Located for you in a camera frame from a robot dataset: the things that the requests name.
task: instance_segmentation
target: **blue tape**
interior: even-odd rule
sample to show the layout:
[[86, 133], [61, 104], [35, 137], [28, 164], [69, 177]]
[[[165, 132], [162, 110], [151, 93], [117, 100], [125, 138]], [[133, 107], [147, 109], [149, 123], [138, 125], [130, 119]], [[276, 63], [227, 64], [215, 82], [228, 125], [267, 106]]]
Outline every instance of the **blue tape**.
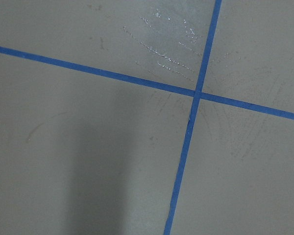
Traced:
[[243, 109], [249, 109], [249, 110], [261, 112], [264, 114], [271, 114], [271, 115], [294, 120], [294, 113], [286, 112], [283, 110], [273, 109], [273, 108], [269, 108], [269, 107], [265, 107], [265, 106], [261, 106], [261, 105], [257, 105], [257, 104], [247, 103], [244, 101], [225, 98], [225, 97], [217, 96], [214, 94], [202, 93], [200, 98], [205, 99], [205, 100], [209, 100], [209, 101], [213, 101], [213, 102], [217, 102], [217, 103], [221, 103], [221, 104], [227, 104], [227, 105], [231, 105], [231, 106], [235, 106], [235, 107], [239, 107], [239, 108], [243, 108]]
[[173, 186], [173, 192], [172, 192], [172, 197], [170, 202], [170, 210], [169, 210], [169, 215], [168, 215], [164, 233], [163, 233], [164, 235], [170, 235], [171, 233], [176, 204], [177, 204], [177, 200], [178, 200], [178, 196], [179, 196], [179, 192], [181, 188], [184, 168], [185, 168], [188, 150], [190, 147], [192, 133], [194, 129], [194, 123], [195, 123], [195, 119], [196, 119], [196, 115], [197, 115], [197, 111], [199, 107], [201, 91], [202, 91], [203, 83], [205, 80], [212, 42], [215, 36], [216, 27], [217, 27], [220, 6], [221, 6], [221, 0], [216, 0], [214, 11], [211, 17], [211, 23], [210, 23], [208, 35], [207, 35], [204, 55], [202, 57], [202, 62], [201, 62], [200, 70], [199, 70], [198, 81], [197, 81], [196, 90], [195, 90], [192, 107], [191, 107], [190, 118], [187, 124], [186, 133], [184, 137], [181, 158], [180, 158], [180, 162], [179, 162], [177, 173], [176, 173], [175, 183]]
[[146, 87], [152, 87], [152, 88], [156, 88], [156, 89], [160, 89], [160, 90], [164, 90], [168, 92], [173, 92], [177, 94], [183, 94], [183, 95], [187, 95], [191, 97], [194, 96], [194, 91], [190, 89], [176, 87], [176, 86], [172, 86], [172, 85], [168, 85], [168, 84], [164, 84], [160, 82], [149, 81], [149, 80], [145, 80], [145, 79], [141, 79], [141, 78], [137, 78], [133, 76], [128, 76], [128, 75], [124, 75], [124, 74], [120, 74], [116, 72], [100, 70], [100, 69], [96, 69], [96, 68], [85, 66], [85, 65], [79, 65], [79, 64], [75, 64], [75, 63], [71, 63], [71, 62], [67, 62], [63, 60], [52, 59], [49, 57], [31, 54], [31, 53], [27, 53], [27, 52], [23, 52], [19, 50], [13, 50], [6, 47], [0, 47], [0, 53], [12, 55], [16, 57], [21, 57], [28, 60], [38, 61], [38, 62], [50, 64], [50, 65], [55, 65], [59, 67], [64, 67], [64, 68], [68, 68], [68, 69], [72, 69], [76, 71], [109, 77], [116, 80], [130, 82], [130, 83], [134, 83], [134, 84], [138, 84], [138, 85], [142, 85]]

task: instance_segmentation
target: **floor surface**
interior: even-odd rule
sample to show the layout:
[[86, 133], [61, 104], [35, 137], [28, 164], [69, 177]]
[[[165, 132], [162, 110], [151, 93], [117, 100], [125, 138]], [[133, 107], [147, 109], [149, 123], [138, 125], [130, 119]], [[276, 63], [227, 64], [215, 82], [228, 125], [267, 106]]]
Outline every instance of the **floor surface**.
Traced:
[[0, 1], [23, 234], [294, 235], [294, 0]]

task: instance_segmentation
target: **concrete floor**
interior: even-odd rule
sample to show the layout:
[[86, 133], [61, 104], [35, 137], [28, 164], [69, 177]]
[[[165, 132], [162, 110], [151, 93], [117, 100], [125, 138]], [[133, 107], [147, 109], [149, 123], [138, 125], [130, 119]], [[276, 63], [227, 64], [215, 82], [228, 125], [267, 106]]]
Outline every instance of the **concrete floor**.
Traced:
[[[0, 46], [194, 90], [210, 0], [0, 1]], [[294, 0], [223, 0], [203, 91], [294, 113]], [[0, 235], [161, 235], [192, 97], [0, 53]], [[294, 235], [294, 120], [200, 101], [172, 235]]]

